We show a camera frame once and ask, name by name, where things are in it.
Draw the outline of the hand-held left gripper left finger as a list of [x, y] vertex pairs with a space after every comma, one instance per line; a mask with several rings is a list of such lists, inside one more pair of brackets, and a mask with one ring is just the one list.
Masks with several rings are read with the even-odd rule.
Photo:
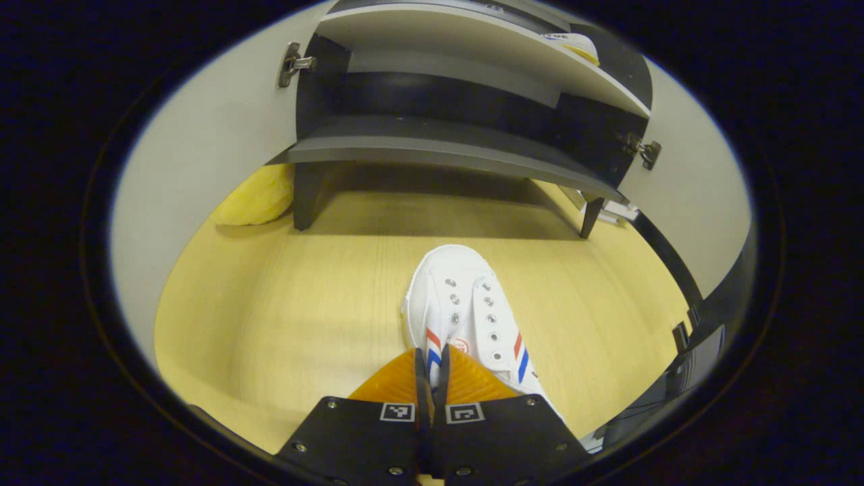
[[432, 425], [420, 350], [395, 357], [346, 398], [325, 396], [277, 453], [320, 485], [416, 485]]

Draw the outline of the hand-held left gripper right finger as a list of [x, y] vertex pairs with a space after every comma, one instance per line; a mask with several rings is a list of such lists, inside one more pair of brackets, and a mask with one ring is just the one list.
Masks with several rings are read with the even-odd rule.
[[432, 422], [432, 476], [447, 485], [548, 485], [591, 455], [538, 394], [513, 394], [447, 346]]

